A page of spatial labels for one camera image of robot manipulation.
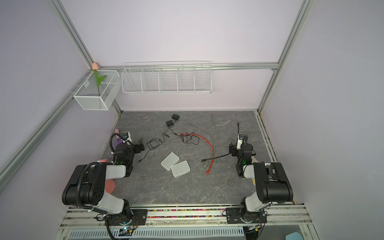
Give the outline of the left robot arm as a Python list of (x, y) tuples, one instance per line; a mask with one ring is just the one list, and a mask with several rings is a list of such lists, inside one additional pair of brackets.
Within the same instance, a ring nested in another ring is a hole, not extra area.
[(128, 178), (133, 171), (135, 154), (145, 150), (143, 139), (131, 141), (113, 133), (109, 141), (113, 159), (76, 166), (62, 194), (64, 205), (101, 214), (108, 226), (139, 225), (143, 217), (131, 210), (128, 200), (117, 198), (106, 190), (108, 180)]

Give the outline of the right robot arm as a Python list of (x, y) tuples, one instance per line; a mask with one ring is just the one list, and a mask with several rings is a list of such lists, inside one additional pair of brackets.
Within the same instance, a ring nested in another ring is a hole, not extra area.
[(236, 144), (230, 144), (230, 154), (237, 158), (239, 178), (255, 181), (256, 191), (243, 198), (239, 207), (239, 219), (244, 223), (265, 223), (265, 208), (273, 204), (291, 202), (293, 189), (281, 163), (253, 162), (253, 146), (248, 136), (238, 134)]

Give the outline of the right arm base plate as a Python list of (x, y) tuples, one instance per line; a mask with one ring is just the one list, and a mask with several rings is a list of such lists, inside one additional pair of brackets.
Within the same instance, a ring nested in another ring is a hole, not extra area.
[(240, 207), (226, 208), (224, 216), (228, 224), (264, 224), (267, 222), (267, 213), (243, 211)]

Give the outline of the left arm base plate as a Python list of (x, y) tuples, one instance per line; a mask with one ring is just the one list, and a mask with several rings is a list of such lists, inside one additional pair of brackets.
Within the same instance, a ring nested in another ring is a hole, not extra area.
[(109, 226), (143, 226), (146, 224), (147, 209), (133, 209), (128, 215), (108, 215), (106, 221)]

